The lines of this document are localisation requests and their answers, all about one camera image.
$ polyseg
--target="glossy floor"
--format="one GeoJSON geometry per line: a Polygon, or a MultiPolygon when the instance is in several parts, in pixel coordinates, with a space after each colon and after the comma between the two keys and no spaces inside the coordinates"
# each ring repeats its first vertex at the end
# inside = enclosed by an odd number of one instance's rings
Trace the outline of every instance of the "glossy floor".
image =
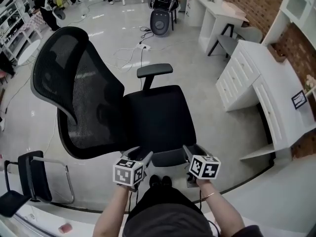
{"type": "MultiPolygon", "coordinates": [[[[65,10],[66,19],[62,26],[78,26],[90,36],[90,41],[98,50],[104,62],[121,67],[125,61],[113,58],[119,48],[134,48],[141,40],[141,26],[149,26],[151,11],[141,0],[126,0],[126,5],[115,2],[109,5],[102,0],[83,0],[80,5],[65,10]]],[[[226,113],[223,109],[215,83],[223,71],[227,60],[224,56],[205,55],[198,45],[199,28],[184,24],[184,13],[179,13],[175,31],[166,38],[151,37],[144,41],[152,49],[159,51],[134,51],[131,63],[117,69],[108,66],[112,73],[124,84],[125,94],[138,91],[140,80],[137,68],[153,63],[170,63],[172,74],[158,76],[153,87],[177,84],[181,86],[194,122],[197,142],[217,156],[222,162],[221,170],[214,184],[225,190],[252,177],[268,166],[267,156],[248,161],[239,158],[267,143],[262,121],[257,109],[226,113]]],[[[44,43],[52,31],[43,31],[44,43]]],[[[132,50],[121,50],[116,54],[129,59],[132,50]]],[[[63,148],[57,128],[56,107],[35,97],[30,90],[30,69],[17,68],[17,75],[9,82],[1,109],[4,111],[9,100],[5,131],[0,134],[0,153],[5,158],[17,160],[26,152],[42,150],[46,158],[59,159],[69,166],[71,180],[76,195],[74,206],[102,210],[111,198],[115,187],[112,182],[112,164],[120,157],[114,152],[90,160],[78,160],[67,154],[63,148]]],[[[47,164],[47,175],[51,189],[59,196],[68,196],[66,176],[60,166],[47,164]]],[[[199,198],[197,189],[186,188],[184,166],[170,168],[149,167],[149,174],[170,175],[174,186],[191,200],[199,198]]],[[[140,185],[139,198],[148,188],[148,179],[140,185]]]]}

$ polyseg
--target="white table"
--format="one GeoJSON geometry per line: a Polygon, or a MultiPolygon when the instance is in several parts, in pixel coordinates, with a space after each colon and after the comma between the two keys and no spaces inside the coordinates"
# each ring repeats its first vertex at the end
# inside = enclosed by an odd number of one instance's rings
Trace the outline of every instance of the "white table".
{"type": "Polygon", "coordinates": [[[276,62],[261,44],[240,40],[216,87],[226,111],[258,103],[264,111],[273,143],[241,159],[290,148],[315,127],[309,103],[297,110],[292,103],[303,87],[291,64],[276,62]]]}
{"type": "MultiPolygon", "coordinates": [[[[227,24],[241,26],[243,21],[249,22],[245,17],[240,17],[226,11],[221,3],[209,0],[187,0],[185,13],[185,23],[189,26],[201,27],[198,42],[205,53],[209,53],[215,42],[217,35],[220,35],[227,24]]],[[[212,54],[225,54],[218,45],[212,54]]]]}
{"type": "Polygon", "coordinates": [[[18,60],[18,66],[21,66],[23,63],[25,63],[33,55],[33,53],[38,49],[39,45],[40,45],[39,39],[31,43],[21,54],[18,60]]]}

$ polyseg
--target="brick wall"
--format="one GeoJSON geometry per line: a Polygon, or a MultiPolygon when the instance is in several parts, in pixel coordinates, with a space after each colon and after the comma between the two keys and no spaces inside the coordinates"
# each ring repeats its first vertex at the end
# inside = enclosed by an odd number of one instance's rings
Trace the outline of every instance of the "brick wall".
{"type": "MultiPolygon", "coordinates": [[[[259,28],[264,35],[272,25],[282,0],[225,0],[237,5],[247,13],[251,26],[259,28]]],[[[276,44],[276,48],[288,58],[302,85],[305,84],[306,75],[316,78],[316,51],[306,39],[304,34],[290,24],[276,44]]],[[[316,102],[310,99],[316,117],[316,102]]],[[[316,131],[304,135],[293,145],[292,155],[295,158],[316,154],[316,131]]]]}

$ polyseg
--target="power strip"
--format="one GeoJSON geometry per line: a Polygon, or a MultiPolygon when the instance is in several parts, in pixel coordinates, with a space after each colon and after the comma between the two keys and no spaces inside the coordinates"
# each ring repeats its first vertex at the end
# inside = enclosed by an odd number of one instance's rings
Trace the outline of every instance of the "power strip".
{"type": "Polygon", "coordinates": [[[149,51],[151,47],[149,45],[145,45],[145,44],[137,44],[136,48],[143,49],[145,51],[149,51]]]}

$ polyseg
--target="black office chair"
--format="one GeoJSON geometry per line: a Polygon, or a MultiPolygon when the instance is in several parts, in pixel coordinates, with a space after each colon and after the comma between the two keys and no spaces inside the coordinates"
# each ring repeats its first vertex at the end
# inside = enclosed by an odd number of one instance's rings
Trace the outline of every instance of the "black office chair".
{"type": "Polygon", "coordinates": [[[73,203],[75,195],[70,181],[68,167],[58,160],[43,158],[42,151],[35,151],[19,156],[18,162],[4,161],[4,176],[7,192],[0,197],[0,215],[12,217],[28,200],[45,203],[73,203]],[[71,200],[54,200],[48,186],[44,162],[63,165],[71,192],[71,200]],[[18,165],[23,194],[10,189],[8,166],[18,165]]]}
{"type": "Polygon", "coordinates": [[[146,78],[143,90],[123,96],[123,84],[104,64],[88,34],[63,27],[39,52],[31,89],[58,108],[60,138],[74,158],[140,146],[145,154],[154,152],[155,166],[174,166],[185,163],[182,146],[192,147],[196,134],[179,86],[150,89],[154,76],[171,72],[169,64],[139,68],[137,77],[146,78]]]}

